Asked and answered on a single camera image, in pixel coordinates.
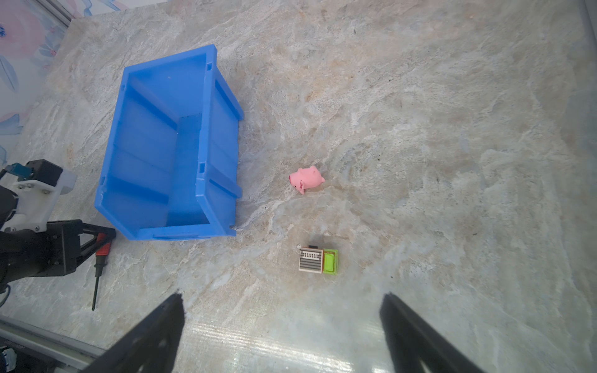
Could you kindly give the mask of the red black screwdriver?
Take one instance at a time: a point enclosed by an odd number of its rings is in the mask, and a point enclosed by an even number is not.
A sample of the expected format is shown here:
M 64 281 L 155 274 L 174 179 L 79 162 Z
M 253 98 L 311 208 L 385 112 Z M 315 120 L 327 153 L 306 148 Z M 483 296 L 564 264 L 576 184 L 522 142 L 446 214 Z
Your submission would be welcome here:
M 111 248 L 111 240 L 107 239 L 107 234 L 101 233 L 96 239 L 96 242 L 102 242 L 102 247 L 95 253 L 96 263 L 94 265 L 95 268 L 95 284 L 94 284 L 94 292 L 93 292 L 93 301 L 92 301 L 92 310 L 96 309 L 97 303 L 97 296 L 99 291 L 99 282 L 100 278 L 104 272 L 104 267 L 107 265 L 107 258 L 110 253 Z

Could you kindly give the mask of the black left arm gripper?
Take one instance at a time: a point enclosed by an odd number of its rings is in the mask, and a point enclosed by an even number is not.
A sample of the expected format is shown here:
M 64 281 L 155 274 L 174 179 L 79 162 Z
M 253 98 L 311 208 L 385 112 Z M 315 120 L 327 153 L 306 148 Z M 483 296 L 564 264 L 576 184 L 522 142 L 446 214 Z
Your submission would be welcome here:
M 81 245 L 80 236 L 90 236 Z M 91 256 L 104 267 L 116 230 L 80 220 L 51 222 L 45 232 L 23 229 L 1 233 L 1 283 L 23 278 L 61 277 Z

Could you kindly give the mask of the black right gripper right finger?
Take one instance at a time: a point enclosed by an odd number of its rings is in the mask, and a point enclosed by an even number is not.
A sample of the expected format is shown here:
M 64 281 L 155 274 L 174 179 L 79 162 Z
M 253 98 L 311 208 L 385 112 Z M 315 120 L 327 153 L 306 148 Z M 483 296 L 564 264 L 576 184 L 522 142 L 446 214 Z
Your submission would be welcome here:
M 482 371 L 396 295 L 384 295 L 379 317 L 396 372 Z

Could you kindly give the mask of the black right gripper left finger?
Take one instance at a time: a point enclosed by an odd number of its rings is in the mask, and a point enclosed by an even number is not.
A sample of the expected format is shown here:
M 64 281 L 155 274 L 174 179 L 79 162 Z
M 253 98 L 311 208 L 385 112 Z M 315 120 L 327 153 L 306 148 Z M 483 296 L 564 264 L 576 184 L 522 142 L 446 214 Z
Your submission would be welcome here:
M 174 293 L 84 371 L 171 372 L 183 327 L 183 298 Z

